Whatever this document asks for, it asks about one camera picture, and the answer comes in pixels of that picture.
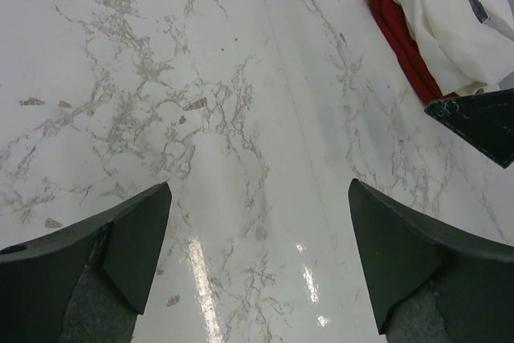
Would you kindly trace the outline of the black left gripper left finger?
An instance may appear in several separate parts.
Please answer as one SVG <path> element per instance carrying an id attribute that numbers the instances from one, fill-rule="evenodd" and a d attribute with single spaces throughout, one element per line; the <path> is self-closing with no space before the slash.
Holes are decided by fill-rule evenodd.
<path id="1" fill-rule="evenodd" d="M 169 219 L 167 183 L 1 251 L 3 342 L 130 342 Z"/>

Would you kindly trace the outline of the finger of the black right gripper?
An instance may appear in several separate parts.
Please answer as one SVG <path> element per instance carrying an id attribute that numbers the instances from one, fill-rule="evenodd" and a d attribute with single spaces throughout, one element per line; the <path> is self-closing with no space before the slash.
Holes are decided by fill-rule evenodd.
<path id="1" fill-rule="evenodd" d="M 497 165 L 513 163 L 513 90 L 436 100 L 425 114 L 450 129 Z"/>

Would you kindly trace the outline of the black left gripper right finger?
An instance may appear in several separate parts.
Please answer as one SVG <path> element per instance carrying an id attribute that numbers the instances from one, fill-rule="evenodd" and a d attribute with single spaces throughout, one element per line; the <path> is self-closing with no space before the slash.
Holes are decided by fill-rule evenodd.
<path id="1" fill-rule="evenodd" d="M 349 206 L 379 334 L 389 342 L 511 342 L 513 248 L 353 179 Z"/>

